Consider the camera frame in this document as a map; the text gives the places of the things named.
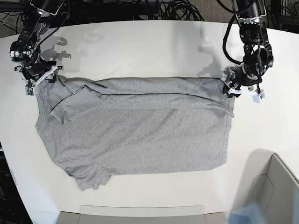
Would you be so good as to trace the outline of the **grey tray bottom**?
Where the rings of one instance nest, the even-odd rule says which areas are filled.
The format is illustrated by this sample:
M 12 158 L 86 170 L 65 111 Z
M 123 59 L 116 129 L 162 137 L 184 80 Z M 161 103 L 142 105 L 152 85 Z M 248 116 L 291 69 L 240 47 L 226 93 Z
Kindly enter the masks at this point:
M 204 207 L 80 206 L 79 213 L 61 211 L 58 224 L 227 224 L 224 212 L 204 213 Z

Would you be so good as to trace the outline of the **grey T-shirt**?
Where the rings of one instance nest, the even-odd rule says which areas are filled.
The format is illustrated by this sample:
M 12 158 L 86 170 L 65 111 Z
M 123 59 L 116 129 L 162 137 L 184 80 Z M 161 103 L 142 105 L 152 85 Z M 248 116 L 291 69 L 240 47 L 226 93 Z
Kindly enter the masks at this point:
M 234 99 L 216 78 L 59 77 L 38 87 L 36 129 L 80 190 L 114 175 L 208 171 L 226 162 Z

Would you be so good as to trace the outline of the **blue translucent object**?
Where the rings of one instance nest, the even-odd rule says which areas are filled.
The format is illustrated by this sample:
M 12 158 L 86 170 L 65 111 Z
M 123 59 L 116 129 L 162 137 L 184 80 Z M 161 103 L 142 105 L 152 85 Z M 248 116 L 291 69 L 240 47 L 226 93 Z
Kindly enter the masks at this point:
M 260 211 L 256 203 L 250 203 L 244 207 L 226 214 L 229 224 L 259 224 Z

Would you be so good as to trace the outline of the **grey bin right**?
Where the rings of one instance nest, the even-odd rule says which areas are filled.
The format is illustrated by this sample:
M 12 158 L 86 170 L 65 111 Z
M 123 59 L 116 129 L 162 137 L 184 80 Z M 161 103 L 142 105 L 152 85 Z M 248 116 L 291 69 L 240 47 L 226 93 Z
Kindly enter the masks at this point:
M 299 222 L 299 179 L 277 154 L 271 156 L 266 172 L 254 178 L 248 203 L 253 224 Z

